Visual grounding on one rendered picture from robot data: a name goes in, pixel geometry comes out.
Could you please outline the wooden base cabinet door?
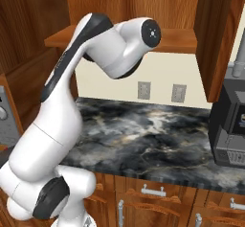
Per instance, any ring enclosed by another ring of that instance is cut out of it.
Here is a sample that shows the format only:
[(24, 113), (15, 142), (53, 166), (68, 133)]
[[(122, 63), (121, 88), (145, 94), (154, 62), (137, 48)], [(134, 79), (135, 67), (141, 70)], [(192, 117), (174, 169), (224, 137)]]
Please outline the wooden base cabinet door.
[(200, 214), (200, 227), (245, 227), (245, 211), (219, 211), (208, 208), (194, 207), (188, 227), (195, 227), (196, 215)]
[(123, 227), (188, 227), (190, 206), (123, 199)]

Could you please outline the wooden side cabinet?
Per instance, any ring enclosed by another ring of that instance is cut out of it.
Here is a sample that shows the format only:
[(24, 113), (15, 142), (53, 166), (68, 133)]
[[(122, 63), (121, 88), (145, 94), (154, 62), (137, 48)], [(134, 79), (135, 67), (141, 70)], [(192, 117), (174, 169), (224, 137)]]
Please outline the wooden side cabinet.
[(69, 25), (67, 0), (0, 0), (0, 84), (20, 131), (36, 116), (42, 86), (61, 55), (44, 40)]

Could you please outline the wooden drawer front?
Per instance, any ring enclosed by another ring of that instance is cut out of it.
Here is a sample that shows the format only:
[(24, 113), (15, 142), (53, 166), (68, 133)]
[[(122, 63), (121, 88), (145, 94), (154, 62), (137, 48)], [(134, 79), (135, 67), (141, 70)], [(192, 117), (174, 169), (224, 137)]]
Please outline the wooden drawer front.
[[(160, 187), (164, 187), (164, 191), (167, 193), (166, 197), (143, 194), (141, 188), (147, 184), (147, 187), (152, 190), (160, 190)], [(191, 206), (196, 194), (196, 189), (186, 186), (173, 185), (168, 183), (161, 183), (156, 181), (148, 181), (143, 179), (125, 178), (122, 184), (122, 192), (130, 196), (139, 196), (149, 199), (162, 200), (170, 203), (184, 204)]]
[[(243, 205), (244, 208), (242, 210), (233, 209), (230, 206), (231, 199), (235, 204)], [(204, 210), (245, 215), (245, 195), (200, 189), (197, 191), (194, 206)]]

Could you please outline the black coffee machine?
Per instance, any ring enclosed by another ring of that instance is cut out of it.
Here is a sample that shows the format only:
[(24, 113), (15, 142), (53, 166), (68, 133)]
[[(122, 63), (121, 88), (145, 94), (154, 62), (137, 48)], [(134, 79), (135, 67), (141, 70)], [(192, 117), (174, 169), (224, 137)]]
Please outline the black coffee machine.
[(245, 169), (245, 29), (212, 104), (208, 135), (216, 165)]

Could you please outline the grey stove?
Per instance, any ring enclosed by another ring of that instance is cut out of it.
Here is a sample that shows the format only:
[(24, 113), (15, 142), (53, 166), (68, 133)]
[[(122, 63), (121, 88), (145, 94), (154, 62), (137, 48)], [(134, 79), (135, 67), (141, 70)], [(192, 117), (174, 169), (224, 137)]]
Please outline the grey stove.
[(20, 133), (11, 110), (6, 89), (3, 85), (0, 85), (0, 106), (2, 106), (8, 114), (6, 120), (0, 120), (0, 144), (7, 147), (14, 147), (20, 138)]

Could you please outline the grey stove knob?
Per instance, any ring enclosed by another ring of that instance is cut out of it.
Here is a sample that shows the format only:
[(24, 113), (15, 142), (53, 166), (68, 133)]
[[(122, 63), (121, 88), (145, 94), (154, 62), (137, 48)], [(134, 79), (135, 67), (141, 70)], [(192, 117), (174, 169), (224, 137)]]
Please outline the grey stove knob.
[(0, 120), (4, 121), (7, 118), (8, 118), (7, 111), (2, 106), (0, 106)]

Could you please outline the grey wall socket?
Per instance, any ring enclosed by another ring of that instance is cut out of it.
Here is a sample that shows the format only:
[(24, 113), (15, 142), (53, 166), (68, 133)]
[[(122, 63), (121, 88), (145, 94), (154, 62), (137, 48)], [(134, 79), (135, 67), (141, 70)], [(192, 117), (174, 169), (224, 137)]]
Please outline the grey wall socket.
[(174, 84), (172, 87), (172, 96), (171, 101), (172, 102), (184, 102), (185, 96), (186, 96), (186, 85), (182, 84)]
[(138, 82), (138, 98), (141, 100), (150, 99), (150, 82)]

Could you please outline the wooden wall cabinet bottom board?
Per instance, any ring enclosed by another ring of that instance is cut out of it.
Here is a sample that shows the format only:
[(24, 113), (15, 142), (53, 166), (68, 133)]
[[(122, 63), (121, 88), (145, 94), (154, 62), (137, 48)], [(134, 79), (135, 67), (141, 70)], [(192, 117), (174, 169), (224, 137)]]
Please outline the wooden wall cabinet bottom board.
[[(70, 42), (75, 30), (75, 25), (53, 34), (44, 40), (46, 47), (65, 49)], [(162, 29), (160, 44), (154, 52), (194, 54), (197, 47), (197, 39), (193, 29)]]

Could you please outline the wooden wall cabinet door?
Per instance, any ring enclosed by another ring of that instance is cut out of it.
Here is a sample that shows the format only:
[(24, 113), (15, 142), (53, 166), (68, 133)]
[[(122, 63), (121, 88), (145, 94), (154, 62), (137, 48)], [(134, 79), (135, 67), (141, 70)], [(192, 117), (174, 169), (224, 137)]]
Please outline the wooden wall cabinet door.
[(198, 0), (67, 0), (70, 21), (88, 12), (105, 13), (114, 23), (151, 17), (162, 29), (192, 29)]

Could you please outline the tall wooden wall cabinet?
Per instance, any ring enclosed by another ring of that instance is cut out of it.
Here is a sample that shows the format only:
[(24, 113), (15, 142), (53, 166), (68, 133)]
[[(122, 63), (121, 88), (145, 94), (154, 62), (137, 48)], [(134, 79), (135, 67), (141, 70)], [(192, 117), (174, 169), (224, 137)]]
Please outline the tall wooden wall cabinet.
[(217, 102), (245, 0), (198, 0), (196, 59), (207, 102)]

